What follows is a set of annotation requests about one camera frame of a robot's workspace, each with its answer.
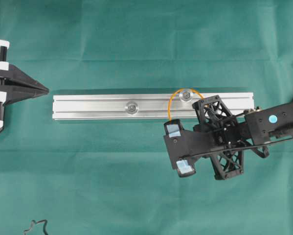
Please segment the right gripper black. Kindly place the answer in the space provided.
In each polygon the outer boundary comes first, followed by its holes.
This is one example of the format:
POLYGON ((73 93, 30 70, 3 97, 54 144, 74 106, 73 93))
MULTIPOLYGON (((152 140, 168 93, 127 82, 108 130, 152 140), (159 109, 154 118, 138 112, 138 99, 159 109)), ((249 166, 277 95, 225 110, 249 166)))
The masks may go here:
POLYGON ((210 133, 217 147, 225 151, 210 154, 216 180, 226 180, 244 173, 244 150, 251 138, 246 122, 239 123, 218 95, 192 104, 199 124, 194 131, 210 133))

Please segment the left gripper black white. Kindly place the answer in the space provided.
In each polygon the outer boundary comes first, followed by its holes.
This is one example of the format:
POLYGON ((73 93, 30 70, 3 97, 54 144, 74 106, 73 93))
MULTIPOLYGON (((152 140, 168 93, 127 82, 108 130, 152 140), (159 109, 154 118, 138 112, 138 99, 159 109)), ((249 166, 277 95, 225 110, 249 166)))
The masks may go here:
POLYGON ((4 109, 6 105, 49 93, 49 89, 43 84, 6 61, 8 49, 9 41, 0 40, 0 132, 4 128, 4 109), (21 86, 4 85, 5 79, 21 86))

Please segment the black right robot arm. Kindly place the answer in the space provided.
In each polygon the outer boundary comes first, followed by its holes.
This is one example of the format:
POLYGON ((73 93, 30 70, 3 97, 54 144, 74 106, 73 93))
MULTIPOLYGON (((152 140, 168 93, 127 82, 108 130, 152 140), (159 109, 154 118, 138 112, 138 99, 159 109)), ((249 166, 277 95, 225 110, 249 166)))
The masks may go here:
POLYGON ((218 95, 192 105, 199 123, 195 132, 207 134, 210 146, 193 154, 211 160, 215 179, 226 180, 244 173, 244 151, 269 156, 268 145, 293 140, 293 102, 234 115, 218 95))

